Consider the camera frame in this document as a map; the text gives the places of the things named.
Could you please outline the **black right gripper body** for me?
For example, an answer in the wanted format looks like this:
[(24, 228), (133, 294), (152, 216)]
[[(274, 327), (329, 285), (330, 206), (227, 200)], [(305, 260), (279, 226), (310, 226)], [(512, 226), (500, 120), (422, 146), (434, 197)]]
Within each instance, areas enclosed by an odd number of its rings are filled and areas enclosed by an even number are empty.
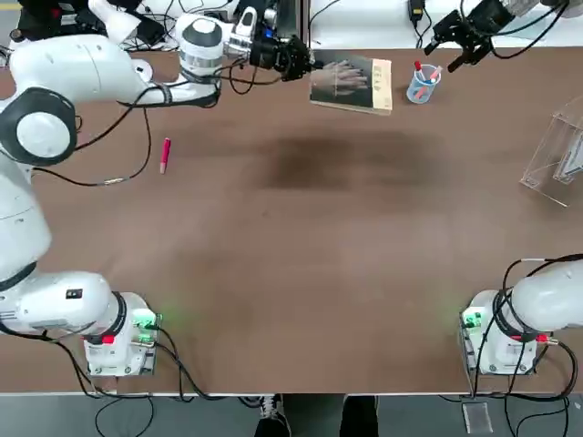
[(484, 36), (497, 35), (515, 18), (498, 0), (480, 1), (467, 16), (474, 31)]

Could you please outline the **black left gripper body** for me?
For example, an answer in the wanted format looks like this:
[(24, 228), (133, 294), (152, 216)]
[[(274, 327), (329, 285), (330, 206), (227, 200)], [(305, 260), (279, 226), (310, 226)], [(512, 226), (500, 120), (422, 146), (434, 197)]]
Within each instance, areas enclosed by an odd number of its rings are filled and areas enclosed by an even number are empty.
[(249, 64), (265, 70), (284, 72), (288, 66), (285, 44), (274, 38), (256, 38), (252, 41)]

